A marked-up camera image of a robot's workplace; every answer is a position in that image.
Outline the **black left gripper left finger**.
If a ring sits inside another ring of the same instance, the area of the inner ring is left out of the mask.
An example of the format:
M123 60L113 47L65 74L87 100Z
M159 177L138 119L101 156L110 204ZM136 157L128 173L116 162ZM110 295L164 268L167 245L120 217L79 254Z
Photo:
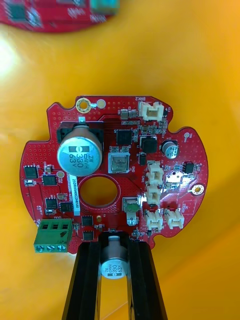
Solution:
M101 301L101 245L84 242L78 247L63 320L98 320Z

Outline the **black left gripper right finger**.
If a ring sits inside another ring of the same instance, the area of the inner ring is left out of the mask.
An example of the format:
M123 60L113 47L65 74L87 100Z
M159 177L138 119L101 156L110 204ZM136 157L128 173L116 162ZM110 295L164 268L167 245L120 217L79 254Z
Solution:
M152 252L146 242L128 244L127 298L130 320L168 318Z

